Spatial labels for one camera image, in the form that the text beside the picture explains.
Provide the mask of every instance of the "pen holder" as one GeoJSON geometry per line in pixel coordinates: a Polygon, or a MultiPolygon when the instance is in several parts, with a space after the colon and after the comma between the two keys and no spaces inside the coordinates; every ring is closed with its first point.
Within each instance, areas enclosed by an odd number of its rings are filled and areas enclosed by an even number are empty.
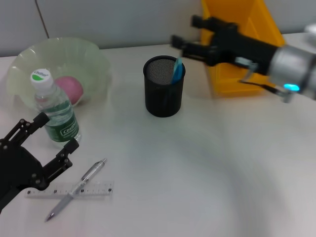
{"type": "Polygon", "coordinates": [[[182,64],[181,79],[172,84],[176,58],[157,56],[144,66],[145,104],[149,113],[157,117],[169,117],[181,107],[183,80],[186,70],[182,64]]]}

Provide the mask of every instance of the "clear plastic ruler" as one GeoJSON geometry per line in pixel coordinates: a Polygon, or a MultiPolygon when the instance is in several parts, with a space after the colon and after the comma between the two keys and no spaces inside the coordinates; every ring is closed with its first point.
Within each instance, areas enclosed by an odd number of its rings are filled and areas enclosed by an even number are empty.
{"type": "MultiPolygon", "coordinates": [[[[34,188],[27,188],[24,197],[26,198],[51,198],[62,199],[76,183],[51,183],[47,189],[39,191],[34,188]]],[[[79,192],[76,198],[93,198],[111,195],[114,182],[90,182],[79,192]]]]}

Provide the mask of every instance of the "table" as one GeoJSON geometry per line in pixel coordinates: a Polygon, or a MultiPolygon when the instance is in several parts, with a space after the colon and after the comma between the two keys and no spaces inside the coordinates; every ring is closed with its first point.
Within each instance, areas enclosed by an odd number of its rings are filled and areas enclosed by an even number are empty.
{"type": "MultiPolygon", "coordinates": [[[[303,34],[285,35],[308,50],[303,34]]],[[[186,66],[181,110],[170,118],[144,105],[143,66],[168,45],[102,50],[112,65],[106,100],[75,109],[82,132],[74,166],[55,181],[76,182],[107,157],[95,181],[112,197],[75,200],[44,219],[57,200],[20,193],[0,215],[4,237],[314,237],[316,103],[295,96],[212,99],[202,63],[186,66]]],[[[34,113],[5,94],[14,57],[0,58],[0,134],[34,113]]],[[[44,165],[56,154],[45,130],[24,145],[44,165]]]]}

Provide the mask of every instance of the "yellow plastic bin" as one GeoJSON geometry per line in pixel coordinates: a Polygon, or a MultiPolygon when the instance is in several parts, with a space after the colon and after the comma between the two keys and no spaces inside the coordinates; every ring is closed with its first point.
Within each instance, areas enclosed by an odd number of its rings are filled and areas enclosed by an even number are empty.
{"type": "MultiPolygon", "coordinates": [[[[282,46],[284,39],[271,17],[263,0],[202,0],[203,18],[217,17],[239,25],[241,34],[282,46]]],[[[201,43],[208,45],[212,32],[203,29],[201,43]]],[[[246,85],[238,81],[246,74],[242,69],[227,63],[208,67],[212,90],[216,95],[224,97],[249,96],[259,94],[263,89],[258,86],[246,85]]],[[[269,84],[268,78],[254,74],[252,82],[269,84]]]]}

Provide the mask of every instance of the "pink ball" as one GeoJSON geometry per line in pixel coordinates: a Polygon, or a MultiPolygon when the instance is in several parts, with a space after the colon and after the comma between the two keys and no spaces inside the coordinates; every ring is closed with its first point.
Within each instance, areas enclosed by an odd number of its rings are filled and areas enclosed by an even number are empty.
{"type": "Polygon", "coordinates": [[[55,80],[55,83],[68,95],[71,104],[75,104],[83,95],[83,87],[74,77],[60,77],[55,80]]]}

